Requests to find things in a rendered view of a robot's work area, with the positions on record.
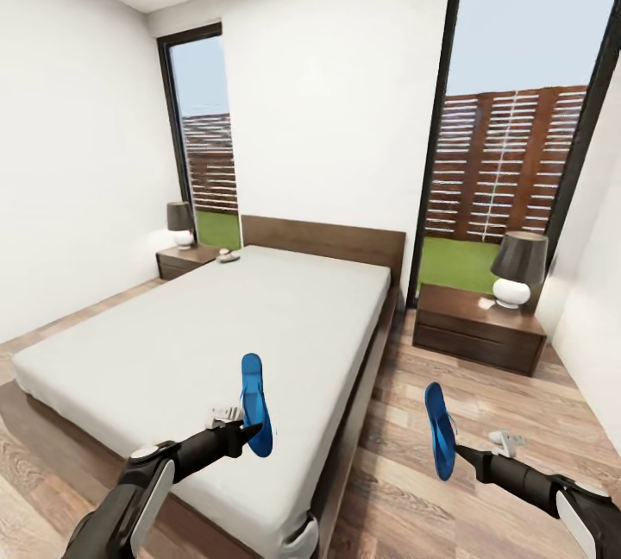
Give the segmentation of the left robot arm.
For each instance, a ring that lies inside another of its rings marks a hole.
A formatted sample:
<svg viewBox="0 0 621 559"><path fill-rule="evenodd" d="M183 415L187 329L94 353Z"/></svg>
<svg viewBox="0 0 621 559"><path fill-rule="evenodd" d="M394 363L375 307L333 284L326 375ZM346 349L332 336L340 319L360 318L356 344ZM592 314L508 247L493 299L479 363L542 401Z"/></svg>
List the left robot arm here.
<svg viewBox="0 0 621 559"><path fill-rule="evenodd" d="M262 430L263 423L242 428L244 415L240 406L210 403L206 430L130 456L116 487L75 527L61 559L136 559L172 484L224 456L238 458Z"/></svg>

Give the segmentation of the sandal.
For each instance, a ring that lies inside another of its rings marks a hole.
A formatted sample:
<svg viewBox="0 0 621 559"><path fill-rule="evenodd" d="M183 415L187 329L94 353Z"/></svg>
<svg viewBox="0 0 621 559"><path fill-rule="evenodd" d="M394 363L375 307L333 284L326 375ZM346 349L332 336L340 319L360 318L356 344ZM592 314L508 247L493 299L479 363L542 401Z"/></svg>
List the sandal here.
<svg viewBox="0 0 621 559"><path fill-rule="evenodd" d="M273 431L265 400L262 368L262 359L258 354L243 356L241 401L245 415L242 428L263 423L262 430L248 441L248 445L258 457L268 458L273 451Z"/></svg>
<svg viewBox="0 0 621 559"><path fill-rule="evenodd" d="M454 470L455 456L458 454L455 452L454 445L459 444L456 442L449 420L450 414L438 382L428 385L424 394L424 402L430 418L436 471L443 481L448 481Z"/></svg>

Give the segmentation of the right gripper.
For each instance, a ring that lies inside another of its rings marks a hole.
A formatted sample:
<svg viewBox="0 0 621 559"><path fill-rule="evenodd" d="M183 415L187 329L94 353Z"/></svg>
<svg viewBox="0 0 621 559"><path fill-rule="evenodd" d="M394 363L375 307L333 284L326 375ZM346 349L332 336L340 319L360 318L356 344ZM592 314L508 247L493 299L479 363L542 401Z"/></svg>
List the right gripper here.
<svg viewBox="0 0 621 559"><path fill-rule="evenodd" d="M476 467L475 474L480 483L495 483L530 504L524 482L531 466L504 455L495 455L492 451L477 451L460 445L454 445L454 449Z"/></svg>

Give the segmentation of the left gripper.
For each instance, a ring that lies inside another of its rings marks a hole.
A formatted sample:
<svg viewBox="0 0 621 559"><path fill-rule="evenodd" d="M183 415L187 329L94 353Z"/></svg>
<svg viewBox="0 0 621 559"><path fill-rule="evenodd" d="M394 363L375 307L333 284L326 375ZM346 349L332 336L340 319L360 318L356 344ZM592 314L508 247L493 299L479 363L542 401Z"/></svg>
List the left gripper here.
<svg viewBox="0 0 621 559"><path fill-rule="evenodd" d="M257 423L247 428L241 421L226 421L225 427L206 429L194 434L200 453L199 470L206 468L224 456L238 458L242 455L242 446L247 444L255 435L262 430L263 423Z"/></svg>

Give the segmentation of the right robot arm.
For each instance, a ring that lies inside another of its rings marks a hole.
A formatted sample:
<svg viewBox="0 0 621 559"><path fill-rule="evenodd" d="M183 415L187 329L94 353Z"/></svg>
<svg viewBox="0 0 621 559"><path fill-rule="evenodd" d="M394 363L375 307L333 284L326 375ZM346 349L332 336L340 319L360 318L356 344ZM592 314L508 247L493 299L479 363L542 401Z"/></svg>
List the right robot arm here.
<svg viewBox="0 0 621 559"><path fill-rule="evenodd" d="M524 444L518 431L495 431L489 439L498 447L477 451L454 445L455 452L475 469L480 483L495 483L561 519L588 559L621 559L621 512L612 497L561 474L545 474L519 462L514 449Z"/></svg>

